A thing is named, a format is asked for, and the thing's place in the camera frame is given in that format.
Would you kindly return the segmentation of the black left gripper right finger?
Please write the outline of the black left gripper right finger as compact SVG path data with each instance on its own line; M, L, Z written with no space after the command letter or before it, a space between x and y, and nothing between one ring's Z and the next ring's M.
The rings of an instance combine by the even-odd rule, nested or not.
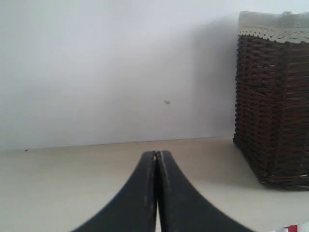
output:
M205 199L169 151L156 154L155 192L163 232L247 232Z

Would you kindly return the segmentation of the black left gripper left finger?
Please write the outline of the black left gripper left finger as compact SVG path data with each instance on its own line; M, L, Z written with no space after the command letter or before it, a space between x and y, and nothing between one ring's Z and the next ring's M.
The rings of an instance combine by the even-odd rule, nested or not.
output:
M156 152L143 152L114 198L75 232L154 232Z

